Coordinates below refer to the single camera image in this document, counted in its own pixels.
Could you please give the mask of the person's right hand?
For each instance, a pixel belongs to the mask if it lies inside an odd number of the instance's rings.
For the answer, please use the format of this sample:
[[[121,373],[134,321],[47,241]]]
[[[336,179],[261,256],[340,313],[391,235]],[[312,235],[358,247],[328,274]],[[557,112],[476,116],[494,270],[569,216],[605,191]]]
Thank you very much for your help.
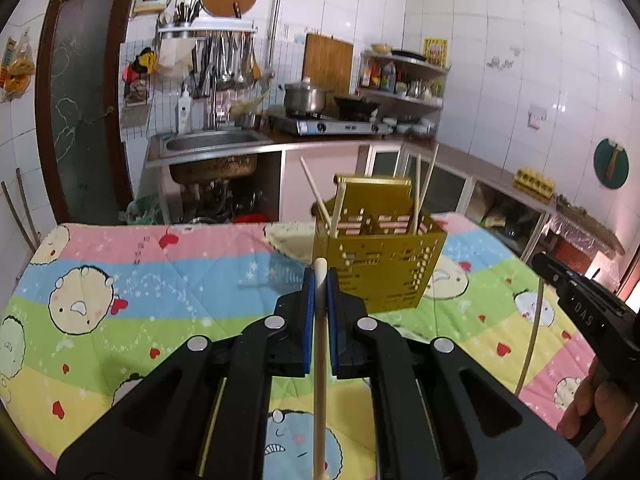
[[[612,382],[602,382],[596,386],[594,381],[598,366],[599,360],[594,358],[588,375],[577,388],[574,400],[556,426],[556,431],[565,439],[574,439],[582,426],[582,419],[595,410],[605,428],[603,440],[615,442],[636,410],[637,403]]]

